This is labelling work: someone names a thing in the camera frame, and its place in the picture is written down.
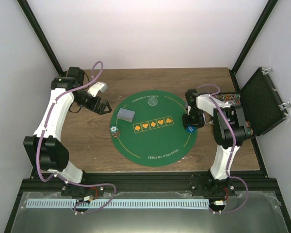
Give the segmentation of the blue small blind button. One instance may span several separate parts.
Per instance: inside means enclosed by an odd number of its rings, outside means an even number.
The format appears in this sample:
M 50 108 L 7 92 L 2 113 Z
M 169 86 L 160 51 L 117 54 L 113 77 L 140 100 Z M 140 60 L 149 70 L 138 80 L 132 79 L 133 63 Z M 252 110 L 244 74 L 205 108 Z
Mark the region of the blue small blind button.
M 196 127 L 189 125 L 186 130 L 189 133 L 194 133 L 196 131 Z

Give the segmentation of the stack of poker chips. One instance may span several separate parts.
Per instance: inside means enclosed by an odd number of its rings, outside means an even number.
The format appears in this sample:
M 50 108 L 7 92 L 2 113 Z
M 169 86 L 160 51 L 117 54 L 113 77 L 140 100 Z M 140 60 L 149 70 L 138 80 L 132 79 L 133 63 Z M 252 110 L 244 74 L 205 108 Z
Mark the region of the stack of poker chips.
M 113 138 L 118 138 L 120 136 L 119 128 L 116 125 L 110 127 L 110 132 Z

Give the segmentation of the clear dealer button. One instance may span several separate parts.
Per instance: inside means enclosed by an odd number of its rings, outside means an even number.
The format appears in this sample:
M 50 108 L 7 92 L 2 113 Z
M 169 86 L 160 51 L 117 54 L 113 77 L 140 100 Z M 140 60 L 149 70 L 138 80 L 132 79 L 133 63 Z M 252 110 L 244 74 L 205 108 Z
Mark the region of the clear dealer button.
M 156 97 L 150 97 L 147 103 L 149 106 L 156 106 L 158 104 L 158 99 Z

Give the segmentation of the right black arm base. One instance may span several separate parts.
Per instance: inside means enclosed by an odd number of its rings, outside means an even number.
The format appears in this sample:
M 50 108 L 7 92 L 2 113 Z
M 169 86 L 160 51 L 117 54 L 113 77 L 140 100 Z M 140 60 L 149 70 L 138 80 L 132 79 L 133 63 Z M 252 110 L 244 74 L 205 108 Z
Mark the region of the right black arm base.
M 213 180 L 210 178 L 194 178 L 190 180 L 190 188 L 194 196 L 223 197 L 225 194 L 234 196 L 229 179 Z

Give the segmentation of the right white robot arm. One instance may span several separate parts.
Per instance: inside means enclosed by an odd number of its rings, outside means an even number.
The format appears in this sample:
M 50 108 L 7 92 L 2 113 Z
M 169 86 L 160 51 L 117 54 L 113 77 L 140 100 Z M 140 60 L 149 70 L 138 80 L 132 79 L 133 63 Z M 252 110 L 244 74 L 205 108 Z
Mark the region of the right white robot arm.
M 213 137 L 217 151 L 210 174 L 213 179 L 206 182 L 206 191 L 213 196 L 223 190 L 223 183 L 230 175 L 236 152 L 249 138 L 247 122 L 241 105 L 221 101 L 212 94 L 200 94 L 195 89 L 185 93 L 186 113 L 182 115 L 184 129 L 192 131 L 205 126 L 204 114 L 212 120 Z

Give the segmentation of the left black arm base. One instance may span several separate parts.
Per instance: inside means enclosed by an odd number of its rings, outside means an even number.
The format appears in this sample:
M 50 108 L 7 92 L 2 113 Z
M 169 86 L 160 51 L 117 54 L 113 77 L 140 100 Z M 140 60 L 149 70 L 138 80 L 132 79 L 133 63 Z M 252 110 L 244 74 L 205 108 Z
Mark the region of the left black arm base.
M 75 198 L 82 198 L 85 196 L 102 197 L 104 191 L 99 187 L 80 187 L 72 184 L 65 184 L 62 187 L 61 195 Z

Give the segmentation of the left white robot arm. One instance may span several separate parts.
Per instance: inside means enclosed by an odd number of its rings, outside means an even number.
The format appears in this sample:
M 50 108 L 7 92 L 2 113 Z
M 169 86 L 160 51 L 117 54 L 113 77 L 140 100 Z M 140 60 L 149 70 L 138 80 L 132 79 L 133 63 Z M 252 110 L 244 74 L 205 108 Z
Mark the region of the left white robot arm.
M 77 168 L 69 159 L 67 148 L 61 143 L 61 134 L 73 103 L 96 114 L 103 115 L 112 111 L 110 104 L 98 94 L 107 89 L 107 84 L 97 81 L 102 74 L 91 74 L 84 83 L 86 73 L 79 67 L 70 67 L 64 77 L 56 77 L 51 82 L 50 99 L 41 123 L 32 136 L 23 141 L 25 151 L 41 181 L 47 182 L 59 177 L 72 185 L 78 196 L 89 192 L 85 172 Z

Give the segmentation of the blue playing card deck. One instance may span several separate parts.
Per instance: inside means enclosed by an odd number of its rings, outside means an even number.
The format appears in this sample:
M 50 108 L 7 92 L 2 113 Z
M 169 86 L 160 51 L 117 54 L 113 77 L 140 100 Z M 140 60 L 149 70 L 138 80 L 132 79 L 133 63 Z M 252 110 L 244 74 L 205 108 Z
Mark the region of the blue playing card deck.
M 135 116 L 135 112 L 125 108 L 120 108 L 116 116 L 117 119 L 132 122 Z

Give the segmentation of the chip row in case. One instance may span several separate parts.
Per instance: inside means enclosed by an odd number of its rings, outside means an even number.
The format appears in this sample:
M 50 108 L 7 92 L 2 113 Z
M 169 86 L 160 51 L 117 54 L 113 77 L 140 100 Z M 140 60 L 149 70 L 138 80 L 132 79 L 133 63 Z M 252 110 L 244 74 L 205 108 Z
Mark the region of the chip row in case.
M 228 103 L 231 105 L 241 105 L 240 100 L 229 100 Z
M 250 129 L 251 128 L 251 124 L 249 121 L 246 122 L 247 128 Z
M 216 94 L 213 96 L 220 101 L 240 100 L 241 98 L 240 94 L 238 93 Z
M 252 137 L 253 136 L 253 130 L 251 128 L 248 128 L 248 137 Z

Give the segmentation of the top chip row in case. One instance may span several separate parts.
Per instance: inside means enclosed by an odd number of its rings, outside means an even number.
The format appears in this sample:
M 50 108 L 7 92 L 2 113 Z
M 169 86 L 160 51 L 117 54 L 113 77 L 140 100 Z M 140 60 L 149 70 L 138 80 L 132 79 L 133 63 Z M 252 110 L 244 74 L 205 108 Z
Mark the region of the top chip row in case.
M 238 93 L 216 94 L 213 96 L 220 101 L 240 100 L 241 98 L 240 94 Z

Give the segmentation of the round green poker mat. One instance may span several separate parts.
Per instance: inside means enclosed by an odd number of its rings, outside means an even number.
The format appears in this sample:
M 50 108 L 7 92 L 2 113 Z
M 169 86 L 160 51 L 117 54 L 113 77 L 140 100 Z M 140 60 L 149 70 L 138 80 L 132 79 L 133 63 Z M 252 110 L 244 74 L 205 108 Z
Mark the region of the round green poker mat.
M 148 105 L 150 97 L 158 99 L 156 106 Z M 185 107 L 183 99 L 160 90 L 129 96 L 113 110 L 110 125 L 116 125 L 120 132 L 118 138 L 112 138 L 113 144 L 125 158 L 142 166 L 160 167 L 181 160 L 194 147 L 198 135 L 183 127 Z M 132 122 L 117 119 L 120 108 L 135 112 Z

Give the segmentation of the bottom chip row in case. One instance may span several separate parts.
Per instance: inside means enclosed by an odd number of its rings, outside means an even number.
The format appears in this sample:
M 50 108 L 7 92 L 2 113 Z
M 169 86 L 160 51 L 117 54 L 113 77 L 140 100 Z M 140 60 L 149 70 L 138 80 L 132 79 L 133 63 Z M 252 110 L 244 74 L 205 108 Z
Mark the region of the bottom chip row in case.
M 248 128 L 248 137 L 252 137 L 253 136 L 253 130 L 251 128 Z

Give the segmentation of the black poker set case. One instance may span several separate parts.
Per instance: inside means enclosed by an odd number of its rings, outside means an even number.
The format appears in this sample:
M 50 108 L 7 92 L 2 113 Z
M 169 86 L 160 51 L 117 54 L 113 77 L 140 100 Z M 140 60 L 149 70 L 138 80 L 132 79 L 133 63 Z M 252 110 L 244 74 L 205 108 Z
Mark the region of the black poker set case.
M 259 67 L 240 89 L 240 102 L 253 136 L 264 135 L 289 118 L 289 102 L 283 102 L 269 73 L 271 68 Z

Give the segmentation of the black aluminium frame rail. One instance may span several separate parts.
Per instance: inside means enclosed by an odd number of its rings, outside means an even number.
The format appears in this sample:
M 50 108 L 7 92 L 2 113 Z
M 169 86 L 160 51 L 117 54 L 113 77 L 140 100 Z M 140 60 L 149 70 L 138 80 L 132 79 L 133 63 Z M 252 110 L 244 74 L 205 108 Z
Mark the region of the black aluminium frame rail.
M 242 178 L 249 190 L 263 191 L 278 189 L 275 178 L 262 171 L 233 171 L 232 176 Z M 111 183 L 117 192 L 128 191 L 189 191 L 193 187 L 210 183 L 208 171 L 191 172 L 88 172 L 86 184 Z

